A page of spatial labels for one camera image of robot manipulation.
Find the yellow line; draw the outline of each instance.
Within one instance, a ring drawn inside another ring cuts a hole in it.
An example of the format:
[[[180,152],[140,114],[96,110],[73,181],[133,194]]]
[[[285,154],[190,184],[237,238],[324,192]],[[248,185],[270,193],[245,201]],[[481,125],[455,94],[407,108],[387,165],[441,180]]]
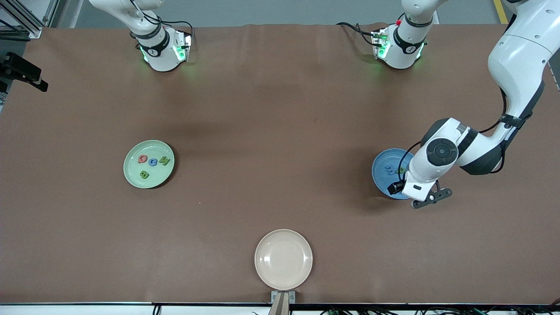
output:
[[[498,12],[498,17],[500,18],[500,23],[507,24],[506,12],[503,10],[503,5],[501,0],[494,0],[494,6],[496,7],[496,12]]]

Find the green plate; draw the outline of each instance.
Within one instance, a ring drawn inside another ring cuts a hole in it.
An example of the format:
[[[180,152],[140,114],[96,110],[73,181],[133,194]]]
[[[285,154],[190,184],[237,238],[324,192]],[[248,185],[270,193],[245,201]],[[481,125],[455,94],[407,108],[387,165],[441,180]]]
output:
[[[132,186],[153,188],[171,175],[174,166],[175,156],[171,147],[159,140],[148,140],[128,152],[123,171]]]

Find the plate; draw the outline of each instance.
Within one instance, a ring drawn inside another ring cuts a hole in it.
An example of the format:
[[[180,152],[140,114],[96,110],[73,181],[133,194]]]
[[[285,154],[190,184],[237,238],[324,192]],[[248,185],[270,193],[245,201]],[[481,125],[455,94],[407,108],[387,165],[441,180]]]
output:
[[[272,231],[256,247],[256,273],[275,290],[287,291],[304,283],[312,264],[309,243],[292,230]]]
[[[375,185],[379,188],[379,190],[387,196],[399,200],[408,199],[408,197],[401,192],[390,194],[387,187],[394,182],[399,181],[399,174],[396,170],[399,167],[399,162],[405,153],[406,151],[403,149],[387,149],[375,157],[374,163],[371,166],[371,175],[374,178]],[[408,164],[413,157],[414,155],[409,152],[400,167],[407,169]]]
[[[124,177],[134,187],[161,185],[173,172],[175,155],[165,142],[148,140],[137,144],[124,159]]]

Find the wire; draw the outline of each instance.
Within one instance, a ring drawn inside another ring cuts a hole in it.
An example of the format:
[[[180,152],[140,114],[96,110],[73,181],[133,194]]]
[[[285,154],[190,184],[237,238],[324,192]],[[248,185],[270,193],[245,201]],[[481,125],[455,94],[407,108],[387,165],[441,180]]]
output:
[[[194,27],[191,23],[187,22],[187,21],[164,21],[161,19],[160,16],[156,15],[157,18],[154,18],[152,16],[149,16],[147,14],[144,13],[144,11],[142,11],[140,9],[140,7],[136,4],[136,2],[134,0],[129,0],[132,5],[139,11],[142,13],[142,16],[146,19],[146,21],[148,21],[149,23],[153,24],[153,25],[159,25],[159,24],[163,24],[163,25],[167,25],[169,27],[171,27],[171,24],[177,24],[177,23],[185,23],[187,25],[189,25],[190,27],[190,32],[192,33],[192,36],[194,37]]]
[[[515,305],[494,305],[492,308],[487,309],[486,311],[482,311],[480,309],[476,309],[473,307],[465,308],[465,309],[456,309],[456,308],[446,308],[446,307],[432,307],[424,310],[416,310],[414,315],[426,315],[428,312],[435,313],[434,315],[481,315],[481,314],[489,314],[491,311],[499,308],[500,311],[506,311],[508,309],[515,311],[517,315],[537,315],[537,314],[548,314],[553,315],[553,313],[547,307],[554,307],[556,304],[560,303],[560,300],[554,301],[555,304],[551,304],[548,306],[540,305],[536,310],[532,308],[521,308]],[[329,310],[323,311],[320,315],[328,314],[329,312],[337,313],[339,315],[350,315],[351,311],[357,311],[359,315],[370,315],[374,313],[376,315],[397,315],[394,312],[391,312],[384,308],[378,308],[374,306],[364,306],[357,305],[355,309],[340,309],[337,307],[331,307]]]
[[[500,163],[500,167],[495,170],[490,172],[490,174],[496,174],[499,173],[502,169],[503,169],[503,165],[506,162],[506,148],[505,148],[505,144],[501,143],[500,144],[500,149],[502,150],[502,162]]]
[[[336,25],[348,26],[348,27],[350,27],[352,30],[354,30],[354,31],[356,31],[356,32],[358,32],[358,33],[362,33],[363,35],[369,35],[369,36],[371,36],[371,33],[362,31],[361,29],[356,28],[355,26],[353,26],[353,25],[350,24],[350,23],[340,22],[340,23],[337,23]]]
[[[373,43],[373,39],[372,42],[370,43],[369,40],[367,40],[366,36],[363,34],[364,32],[362,31],[362,29],[360,29],[360,25],[358,23],[356,23],[356,28],[358,28],[358,31],[360,31],[360,35],[362,35],[362,38],[366,41],[366,43],[375,46],[375,47],[381,47],[381,44],[375,44]]]
[[[21,36],[23,36],[23,37],[25,38],[25,39],[22,39],[22,40],[16,40],[16,39],[10,39],[10,40],[15,40],[15,41],[30,41],[30,40],[31,40],[31,39],[29,39],[29,36],[28,36],[28,35],[25,35],[24,32],[18,30],[17,28],[13,27],[12,25],[6,23],[4,20],[0,20],[0,23],[2,23],[2,24],[4,24],[4,25],[8,26],[10,29],[12,29],[13,31],[19,33]]]
[[[376,30],[372,30],[371,32],[366,32],[366,31],[362,31],[362,29],[360,28],[360,25],[358,23],[356,23],[356,26],[352,26],[351,24],[346,23],[346,22],[340,22],[340,23],[337,23],[336,25],[348,26],[352,30],[354,30],[354,31],[358,32],[360,35],[362,35],[362,38],[366,41],[366,43],[368,43],[372,46],[375,46],[375,47],[381,47],[380,44],[375,44],[375,43],[367,40],[367,38],[366,38],[366,35],[371,36],[371,32],[377,32],[377,31],[380,31],[381,29],[376,29]]]
[[[408,155],[408,153],[409,153],[410,151],[412,151],[412,149],[413,149],[414,147],[416,147],[417,145],[419,145],[419,144],[420,144],[420,141],[418,141],[418,142],[416,142],[414,145],[412,145],[412,146],[407,150],[407,152],[403,155],[403,157],[401,158],[401,160],[400,160],[400,162],[399,162],[399,168],[396,170],[396,173],[399,174],[399,181],[400,181],[401,183],[403,183],[403,184],[404,184],[404,179],[402,179],[401,176],[400,176],[400,167],[401,167],[401,165],[403,165],[404,158]]]
[[[500,92],[502,93],[502,102],[503,102],[502,115],[504,115],[506,113],[506,109],[507,109],[507,97],[506,97],[506,93],[502,90],[501,87],[500,87]],[[480,133],[485,133],[487,131],[490,131],[490,130],[494,129],[495,126],[497,126],[499,123],[500,123],[500,121],[498,120],[497,122],[495,122],[490,127],[484,129],[483,131],[479,131],[479,132]]]
[[[161,313],[161,305],[156,304],[153,306],[152,315],[160,315]]]

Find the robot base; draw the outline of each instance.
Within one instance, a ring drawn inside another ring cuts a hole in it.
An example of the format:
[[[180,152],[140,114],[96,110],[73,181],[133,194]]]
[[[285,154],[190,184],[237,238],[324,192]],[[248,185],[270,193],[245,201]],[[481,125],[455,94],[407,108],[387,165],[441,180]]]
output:
[[[374,44],[381,45],[381,47],[374,46],[374,57],[383,60],[391,68],[406,69],[412,66],[416,59],[420,58],[424,44],[415,49],[413,53],[404,53],[402,48],[395,44],[396,28],[396,25],[391,25],[372,36]]]
[[[156,71],[167,72],[175,69],[181,62],[189,59],[192,36],[173,28],[165,29],[173,40],[170,40],[167,47],[162,50],[159,57],[153,57],[149,52],[141,49],[144,60]]]

